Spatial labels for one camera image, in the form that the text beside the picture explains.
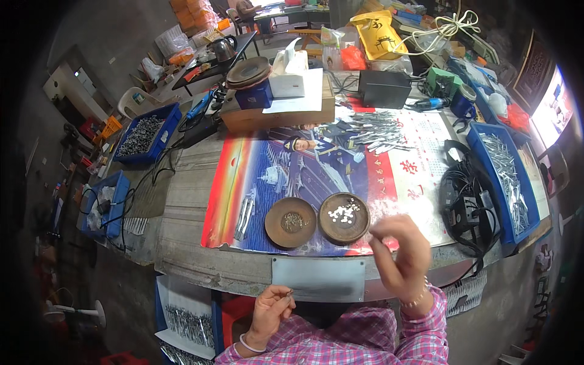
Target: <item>hand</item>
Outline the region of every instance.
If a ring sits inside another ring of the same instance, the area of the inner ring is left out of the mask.
[[[363,152],[357,152],[353,156],[353,161],[359,163],[359,162],[363,161],[364,158],[365,158],[365,155],[363,154]]]
[[[430,268],[430,242],[407,214],[382,218],[369,232],[373,235],[369,245],[385,288],[404,303],[418,299],[425,290],[424,276]],[[382,243],[386,237],[399,242],[395,261]]]
[[[288,319],[296,303],[291,291],[283,285],[270,285],[256,298],[253,309],[253,320],[249,331],[244,335],[244,341],[254,349],[266,347],[272,335],[278,332],[280,321]]]

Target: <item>blue mug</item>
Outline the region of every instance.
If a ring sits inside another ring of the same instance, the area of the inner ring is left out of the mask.
[[[477,110],[474,102],[477,99],[477,93],[468,85],[462,84],[452,98],[450,110],[459,118],[473,119],[477,116]]]

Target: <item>metal plate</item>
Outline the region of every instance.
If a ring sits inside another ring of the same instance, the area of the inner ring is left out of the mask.
[[[312,237],[317,228],[317,215],[307,201],[288,197],[272,205],[266,214],[265,227],[267,235],[276,245],[295,248]]]
[[[272,284],[294,289],[294,299],[359,303],[365,288],[365,260],[272,259]]]
[[[354,204],[359,210],[353,211],[353,217],[347,222],[343,223],[341,217],[333,222],[329,212],[347,204]],[[367,204],[351,193],[336,193],[329,196],[322,202],[318,211],[318,225],[322,233],[334,244],[347,245],[357,241],[367,232],[369,223],[370,213]]]
[[[226,81],[232,85],[252,84],[270,71],[266,57],[253,57],[236,63],[229,71]]]

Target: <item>pink bangle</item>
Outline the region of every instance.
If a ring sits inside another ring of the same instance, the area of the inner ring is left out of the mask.
[[[253,352],[265,352],[265,351],[266,351],[266,348],[265,348],[265,347],[264,347],[263,349],[261,349],[261,350],[257,350],[257,349],[254,349],[254,348],[250,347],[250,346],[249,346],[247,343],[245,343],[245,342],[244,342],[244,334],[245,334],[245,333],[242,333],[242,334],[239,336],[239,342],[241,342],[241,344],[242,344],[242,345],[243,345],[243,346],[244,346],[246,349],[248,349],[248,350],[250,350],[250,351],[253,351]]]

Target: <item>electric kettle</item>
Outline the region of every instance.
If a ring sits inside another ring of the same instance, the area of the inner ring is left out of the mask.
[[[225,36],[223,38],[215,39],[208,44],[217,57],[217,62],[228,63],[235,58],[235,49],[237,48],[237,39],[234,36]]]

